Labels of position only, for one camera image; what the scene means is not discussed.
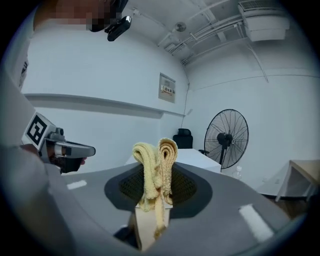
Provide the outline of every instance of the black mesh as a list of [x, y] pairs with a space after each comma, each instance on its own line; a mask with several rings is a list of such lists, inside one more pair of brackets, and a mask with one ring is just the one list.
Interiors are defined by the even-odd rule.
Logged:
[[[144, 170], [122, 179], [119, 182], [121, 193], [138, 203], [144, 194]], [[178, 170], [172, 170], [172, 201], [174, 205], [178, 205], [190, 199], [197, 191], [196, 184], [183, 173]]]
[[[104, 186], [104, 193], [117, 209], [134, 213], [144, 194], [144, 184], [143, 165], [138, 165], [111, 178]], [[172, 168], [171, 190], [170, 219], [194, 217], [206, 207], [213, 194], [205, 179], [176, 163]]]
[[182, 172], [172, 170], [172, 202], [176, 206], [190, 199], [197, 191], [195, 182]]
[[119, 182], [120, 191], [132, 199], [135, 203], [138, 203], [144, 194], [144, 177], [144, 169], [141, 169], [136, 173], [122, 179]]

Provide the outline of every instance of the black fan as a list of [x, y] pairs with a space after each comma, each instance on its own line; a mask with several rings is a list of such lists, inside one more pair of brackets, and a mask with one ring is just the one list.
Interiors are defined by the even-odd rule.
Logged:
[[219, 162], [221, 169], [235, 165], [244, 155], [249, 141], [246, 119], [234, 109], [218, 113], [206, 130], [206, 156]]

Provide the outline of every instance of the white desk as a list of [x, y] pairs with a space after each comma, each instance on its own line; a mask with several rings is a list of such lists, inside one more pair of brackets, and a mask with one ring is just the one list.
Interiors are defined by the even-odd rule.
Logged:
[[288, 171], [275, 199], [276, 202], [285, 195], [291, 172], [294, 170], [310, 182], [307, 190], [307, 201], [315, 194], [317, 187], [320, 185], [320, 160], [290, 160]]
[[[125, 164], [130, 165], [136, 162], [137, 161], [134, 159], [134, 157], [131, 156]], [[176, 162], [199, 167], [218, 174], [221, 173], [220, 164], [213, 161], [204, 154], [201, 154], [195, 149], [178, 149], [178, 157], [176, 159]]]

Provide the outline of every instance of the electrical box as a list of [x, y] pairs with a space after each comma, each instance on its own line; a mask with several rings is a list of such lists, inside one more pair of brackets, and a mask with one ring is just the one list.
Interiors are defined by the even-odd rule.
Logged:
[[176, 81], [162, 73], [160, 73], [159, 99], [176, 102]]

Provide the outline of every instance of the yellow towel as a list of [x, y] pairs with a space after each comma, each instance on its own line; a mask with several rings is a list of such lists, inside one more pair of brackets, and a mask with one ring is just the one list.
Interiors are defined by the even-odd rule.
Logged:
[[157, 149], [147, 143], [137, 143], [133, 146], [133, 157], [144, 168], [144, 193], [139, 202], [144, 212], [155, 209], [158, 189], [162, 186], [162, 177], [159, 174], [159, 157]]
[[133, 157], [144, 167], [144, 193], [139, 206], [144, 212], [155, 209], [155, 239], [166, 229], [164, 200], [172, 205], [171, 172], [177, 156], [177, 144], [168, 138], [161, 139], [157, 149], [147, 143], [133, 147]]

